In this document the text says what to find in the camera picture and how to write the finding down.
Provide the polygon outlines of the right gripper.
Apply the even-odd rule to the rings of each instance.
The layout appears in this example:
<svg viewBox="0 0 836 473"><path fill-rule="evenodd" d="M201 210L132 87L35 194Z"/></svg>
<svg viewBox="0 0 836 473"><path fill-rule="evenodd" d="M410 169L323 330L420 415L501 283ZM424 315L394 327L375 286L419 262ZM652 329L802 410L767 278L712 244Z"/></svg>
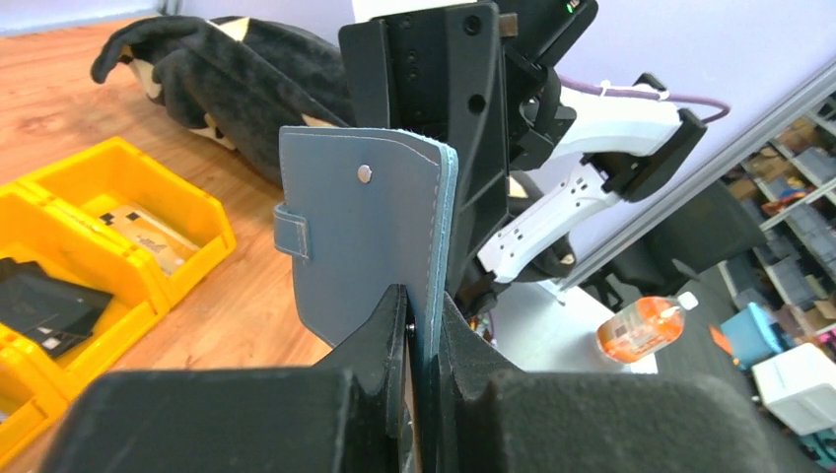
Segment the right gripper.
<svg viewBox="0 0 836 473"><path fill-rule="evenodd" d="M406 130L455 148L458 178L446 290L502 218L490 202L509 164L506 45L519 33L515 1L470 1L380 14L342 27L354 124Z"/></svg>

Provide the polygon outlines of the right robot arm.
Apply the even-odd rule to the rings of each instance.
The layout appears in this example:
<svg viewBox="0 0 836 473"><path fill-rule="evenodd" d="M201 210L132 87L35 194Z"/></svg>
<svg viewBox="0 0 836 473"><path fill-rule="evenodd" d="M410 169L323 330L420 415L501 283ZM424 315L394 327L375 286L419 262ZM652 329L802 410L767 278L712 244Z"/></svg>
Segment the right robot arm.
<svg viewBox="0 0 836 473"><path fill-rule="evenodd" d="M447 289L465 316L573 270L570 232L664 187L706 123L651 74L576 86L557 62L594 1L470 1L378 13L338 44L355 122L457 152Z"/></svg>

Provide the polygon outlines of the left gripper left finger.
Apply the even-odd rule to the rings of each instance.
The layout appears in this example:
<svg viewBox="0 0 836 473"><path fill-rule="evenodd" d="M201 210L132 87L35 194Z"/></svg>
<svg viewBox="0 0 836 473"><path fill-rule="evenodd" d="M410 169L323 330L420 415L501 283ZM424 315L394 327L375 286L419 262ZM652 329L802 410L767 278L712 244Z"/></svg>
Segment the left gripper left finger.
<svg viewBox="0 0 836 473"><path fill-rule="evenodd" d="M403 472L406 289L310 367L122 371L71 407L44 472Z"/></svg>

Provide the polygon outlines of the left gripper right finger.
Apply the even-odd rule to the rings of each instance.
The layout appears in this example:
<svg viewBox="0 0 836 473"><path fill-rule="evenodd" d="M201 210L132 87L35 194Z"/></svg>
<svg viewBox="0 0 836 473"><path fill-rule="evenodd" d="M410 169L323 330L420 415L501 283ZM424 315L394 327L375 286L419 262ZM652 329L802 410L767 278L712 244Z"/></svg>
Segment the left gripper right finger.
<svg viewBox="0 0 836 473"><path fill-rule="evenodd" d="M524 372L445 301L441 472L772 472L749 404L703 375Z"/></svg>

